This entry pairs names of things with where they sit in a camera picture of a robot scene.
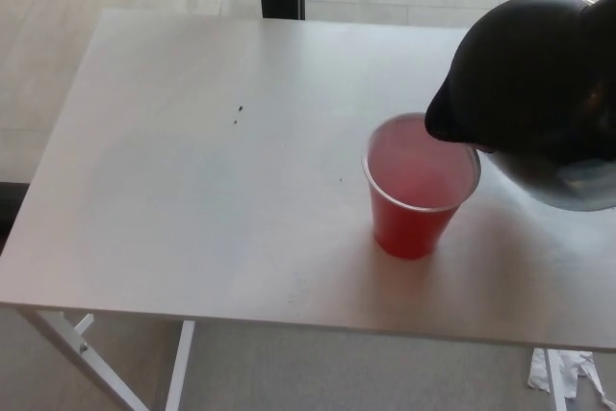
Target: white table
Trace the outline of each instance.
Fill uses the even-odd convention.
[[[435,255],[372,240],[367,137],[425,109],[463,35],[105,13],[0,258],[0,302],[132,410],[63,309],[186,320],[167,409],[195,320],[614,350],[614,211],[539,204],[482,158]]]

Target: table leg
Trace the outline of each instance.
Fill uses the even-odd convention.
[[[186,367],[189,363],[189,354],[191,353],[191,343],[193,342],[193,332],[194,321],[184,321],[180,342],[177,346],[177,354],[175,355],[175,364],[173,365],[173,374],[171,375],[165,411],[177,411],[180,407],[184,376],[186,375]]]
[[[546,369],[550,380],[550,391],[552,392],[552,410],[567,411],[567,401],[565,400],[565,388],[562,384],[562,375],[559,365],[560,359],[556,350],[544,349],[546,356]]]
[[[21,315],[120,409],[148,411],[114,370],[59,312],[26,311]]]

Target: red liquid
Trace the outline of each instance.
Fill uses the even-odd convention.
[[[433,251],[478,176],[471,149],[432,139],[419,115],[399,116],[376,130],[367,168],[376,240],[406,259]]]

